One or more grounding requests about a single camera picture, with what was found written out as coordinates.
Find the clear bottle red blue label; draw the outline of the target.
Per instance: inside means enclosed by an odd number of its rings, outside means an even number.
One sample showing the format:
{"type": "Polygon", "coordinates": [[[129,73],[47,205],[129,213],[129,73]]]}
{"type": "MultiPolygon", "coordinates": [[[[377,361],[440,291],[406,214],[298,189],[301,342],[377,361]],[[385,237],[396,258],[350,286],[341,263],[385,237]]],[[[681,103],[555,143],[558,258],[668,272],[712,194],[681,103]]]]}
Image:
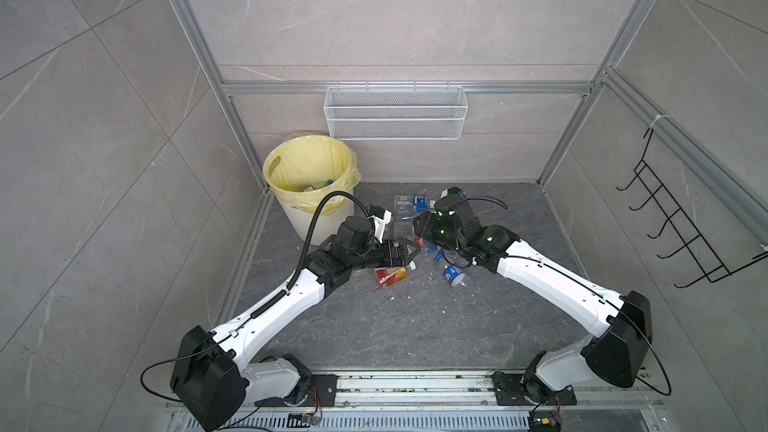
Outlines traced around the clear bottle red blue label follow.
{"type": "Polygon", "coordinates": [[[317,182],[314,182],[314,183],[306,186],[303,189],[303,192],[304,193],[308,193],[308,192],[317,191],[317,190],[323,189],[323,188],[325,188],[327,186],[330,186],[332,184],[333,184],[333,180],[332,179],[328,179],[328,180],[325,180],[325,181],[317,181],[317,182]]]}

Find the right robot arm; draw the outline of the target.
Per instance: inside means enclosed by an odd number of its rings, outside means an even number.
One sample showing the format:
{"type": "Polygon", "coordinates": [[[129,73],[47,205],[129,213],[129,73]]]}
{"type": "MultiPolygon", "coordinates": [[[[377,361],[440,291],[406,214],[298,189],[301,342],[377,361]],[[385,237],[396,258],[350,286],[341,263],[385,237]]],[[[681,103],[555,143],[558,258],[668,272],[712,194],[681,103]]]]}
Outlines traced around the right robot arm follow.
{"type": "Polygon", "coordinates": [[[562,389],[596,379],[632,387],[652,348],[649,300],[636,291],[620,294],[590,282],[511,230],[482,225],[472,201],[457,187],[445,190],[433,209],[413,219],[415,235],[527,287],[587,332],[569,346],[534,357],[522,378],[529,400],[545,401],[562,389]]]}

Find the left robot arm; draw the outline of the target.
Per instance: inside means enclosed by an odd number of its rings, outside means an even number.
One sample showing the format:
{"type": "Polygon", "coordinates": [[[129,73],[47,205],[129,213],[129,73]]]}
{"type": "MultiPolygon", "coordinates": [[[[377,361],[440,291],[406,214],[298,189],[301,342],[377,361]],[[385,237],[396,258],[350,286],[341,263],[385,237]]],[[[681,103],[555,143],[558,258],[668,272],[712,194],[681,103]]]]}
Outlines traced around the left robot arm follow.
{"type": "Polygon", "coordinates": [[[295,357],[253,364],[283,328],[320,303],[360,269],[409,268],[421,248],[408,238],[384,239],[376,218],[348,217],[337,233],[301,259],[295,273],[259,302],[210,331],[182,338],[170,388],[206,431],[224,426],[247,401],[299,401],[310,371],[295,357]]]}

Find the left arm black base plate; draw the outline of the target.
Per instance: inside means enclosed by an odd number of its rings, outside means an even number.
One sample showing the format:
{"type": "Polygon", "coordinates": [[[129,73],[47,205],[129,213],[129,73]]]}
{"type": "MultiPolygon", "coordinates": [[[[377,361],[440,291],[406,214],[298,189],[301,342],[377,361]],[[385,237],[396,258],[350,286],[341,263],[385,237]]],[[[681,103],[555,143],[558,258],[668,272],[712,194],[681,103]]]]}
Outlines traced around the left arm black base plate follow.
{"type": "Polygon", "coordinates": [[[256,405],[266,407],[310,407],[315,406],[315,399],[319,400],[322,408],[332,407],[337,395],[339,376],[333,374],[312,375],[308,382],[300,383],[299,394],[291,393],[285,398],[269,398],[257,401],[256,405]]]}

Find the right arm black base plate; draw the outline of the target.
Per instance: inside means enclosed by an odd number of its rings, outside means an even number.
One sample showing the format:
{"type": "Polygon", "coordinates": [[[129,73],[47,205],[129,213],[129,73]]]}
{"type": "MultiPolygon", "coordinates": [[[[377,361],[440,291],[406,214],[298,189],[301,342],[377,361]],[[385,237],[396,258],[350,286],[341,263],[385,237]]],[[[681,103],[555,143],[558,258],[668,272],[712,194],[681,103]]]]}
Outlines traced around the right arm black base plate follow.
{"type": "Polygon", "coordinates": [[[553,391],[538,379],[527,379],[522,373],[494,372],[490,375],[492,390],[499,406],[564,405],[577,404],[571,386],[560,391],[553,391]]]}

